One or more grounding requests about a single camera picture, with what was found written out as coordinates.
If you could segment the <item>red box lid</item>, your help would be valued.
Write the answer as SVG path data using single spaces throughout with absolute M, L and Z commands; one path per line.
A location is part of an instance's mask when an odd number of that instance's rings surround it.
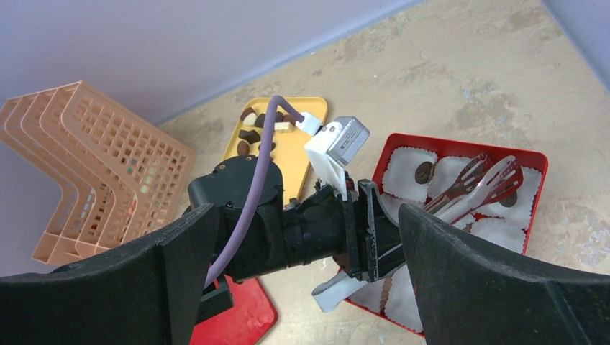
M 259 280 L 228 287 L 234 306 L 195 326 L 191 344 L 256 344 L 276 324 L 277 310 Z

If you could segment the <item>dark oval chocolate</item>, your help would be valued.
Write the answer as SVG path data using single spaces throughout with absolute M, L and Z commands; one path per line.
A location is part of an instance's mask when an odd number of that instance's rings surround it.
M 510 195 L 506 195 L 505 198 L 501 199 L 499 201 L 499 204 L 501 206 L 503 206 L 504 208 L 511 208 L 516 204 L 517 200 L 518 200 L 518 193 L 517 193 L 517 189 L 515 189 Z
M 414 180 L 419 185 L 425 185 L 431 181 L 434 175 L 435 164 L 425 161 L 421 163 L 414 173 Z

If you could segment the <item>red chocolate box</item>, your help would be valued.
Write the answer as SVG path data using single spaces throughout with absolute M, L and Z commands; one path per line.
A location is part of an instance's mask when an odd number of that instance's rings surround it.
M 455 226 L 523 254 L 548 169 L 548 158 L 541 152 L 395 133 L 386 140 L 373 181 L 381 189 L 382 204 L 396 218 L 400 204 L 410 202 L 423 206 L 432 201 L 482 153 L 493 161 L 515 156 L 524 174 L 524 182 L 517 190 L 518 200 L 511 208 L 504 208 L 499 202 L 483 206 Z M 434 175 L 429 183 L 419 185 L 414 173 L 425 161 L 435 164 Z M 389 280 L 362 287 L 346 301 L 413 334 L 424 334 L 406 269 L 400 269 Z

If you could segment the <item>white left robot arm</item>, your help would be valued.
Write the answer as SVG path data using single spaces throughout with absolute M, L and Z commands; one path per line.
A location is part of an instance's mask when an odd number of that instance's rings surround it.
M 216 252 L 237 227 L 256 163 L 252 155 L 229 158 L 188 186 L 191 208 L 210 203 L 219 209 Z M 241 283 L 328 257 L 356 282 L 376 282 L 397 271 L 405 263 L 399 226 L 382 206 L 377 185 L 348 178 L 346 188 L 342 199 L 330 185 L 317 183 L 304 201 L 286 203 L 281 170 L 271 162 L 252 221 L 225 275 Z

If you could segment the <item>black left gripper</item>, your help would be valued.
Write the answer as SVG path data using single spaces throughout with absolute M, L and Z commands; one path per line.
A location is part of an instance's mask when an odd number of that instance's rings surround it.
M 349 277 L 375 282 L 405 265 L 399 226 L 387 214 L 375 182 L 359 180 L 343 206 L 345 243 L 340 267 Z

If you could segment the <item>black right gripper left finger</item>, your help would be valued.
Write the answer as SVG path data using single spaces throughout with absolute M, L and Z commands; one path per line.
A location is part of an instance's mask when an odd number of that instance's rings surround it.
M 47 274 L 1 279 L 3 344 L 188 344 L 219 230 L 205 205 Z

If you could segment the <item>orange plastic file organizer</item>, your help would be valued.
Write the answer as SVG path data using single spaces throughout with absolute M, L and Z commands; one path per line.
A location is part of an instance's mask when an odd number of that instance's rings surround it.
M 32 258 L 64 265 L 170 223 L 195 152 L 79 81 L 8 99 L 1 141 L 61 197 Z

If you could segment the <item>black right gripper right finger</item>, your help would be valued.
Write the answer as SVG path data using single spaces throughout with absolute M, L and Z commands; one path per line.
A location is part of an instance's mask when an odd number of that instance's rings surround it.
M 399 230 L 428 344 L 607 344 L 609 277 L 510 251 L 404 204 Z

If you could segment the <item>yellow plastic tray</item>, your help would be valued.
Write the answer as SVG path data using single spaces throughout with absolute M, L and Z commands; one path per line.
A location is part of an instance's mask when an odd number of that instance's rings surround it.
M 269 98 L 254 98 L 244 109 L 236 115 L 237 124 L 224 152 L 223 160 L 237 156 L 237 147 L 243 141 L 239 133 L 254 130 L 258 134 L 262 129 L 255 127 L 255 119 L 266 112 Z M 297 111 L 307 112 L 321 121 L 326 121 L 329 107 L 322 97 L 288 97 L 289 102 Z M 283 175 L 283 199 L 285 202 L 291 198 L 300 199 L 302 188 L 310 168 L 309 159 L 304 145 L 311 137 L 294 126 L 288 126 L 281 131 L 275 131 L 273 142 L 275 148 L 271 152 L 273 162 L 279 167 Z

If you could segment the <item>metal serving tongs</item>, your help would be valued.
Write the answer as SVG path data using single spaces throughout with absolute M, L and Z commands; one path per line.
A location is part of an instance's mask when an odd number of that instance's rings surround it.
M 522 168 L 514 156 L 494 162 L 487 154 L 480 154 L 463 168 L 449 188 L 424 207 L 424 211 L 453 225 L 479 208 L 499 202 L 518 190 L 523 182 Z M 370 283 L 349 277 L 341 270 L 314 288 L 312 296 L 322 311 L 330 312 L 341 300 Z

